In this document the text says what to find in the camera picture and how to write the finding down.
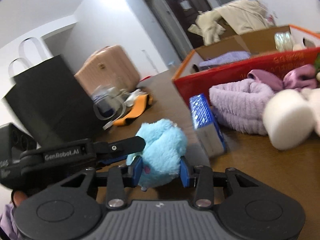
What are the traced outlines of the person's left hand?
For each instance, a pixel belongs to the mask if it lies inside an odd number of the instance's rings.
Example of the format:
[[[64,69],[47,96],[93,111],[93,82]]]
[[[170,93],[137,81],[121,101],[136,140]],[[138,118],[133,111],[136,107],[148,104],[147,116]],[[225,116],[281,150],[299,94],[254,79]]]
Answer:
[[[27,198],[28,196],[22,191],[12,191],[11,193],[11,201],[16,207],[18,207],[21,202],[23,202]]]

